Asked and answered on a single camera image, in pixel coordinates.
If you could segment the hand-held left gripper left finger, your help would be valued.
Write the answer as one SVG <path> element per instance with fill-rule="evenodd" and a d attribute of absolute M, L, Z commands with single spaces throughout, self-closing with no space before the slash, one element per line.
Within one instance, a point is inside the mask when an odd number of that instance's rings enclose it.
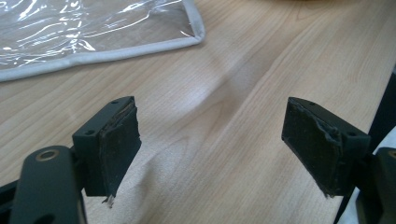
<path fill-rule="evenodd" d="M 109 102 L 73 135 L 87 196 L 115 197 L 141 147 L 134 97 Z"/>

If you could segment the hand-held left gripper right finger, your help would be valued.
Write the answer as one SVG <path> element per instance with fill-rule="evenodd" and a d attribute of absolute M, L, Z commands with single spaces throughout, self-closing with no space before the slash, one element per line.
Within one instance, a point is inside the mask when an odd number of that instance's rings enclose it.
<path fill-rule="evenodd" d="M 351 171 L 364 157 L 371 137 L 324 107 L 290 97 L 281 139 L 327 196 L 354 189 Z"/>

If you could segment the clear plastic bag grey trim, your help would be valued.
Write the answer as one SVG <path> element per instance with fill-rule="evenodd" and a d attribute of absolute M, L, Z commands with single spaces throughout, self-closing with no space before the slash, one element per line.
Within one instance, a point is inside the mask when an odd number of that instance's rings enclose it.
<path fill-rule="evenodd" d="M 0 82 L 204 39 L 194 0 L 0 0 Z"/>

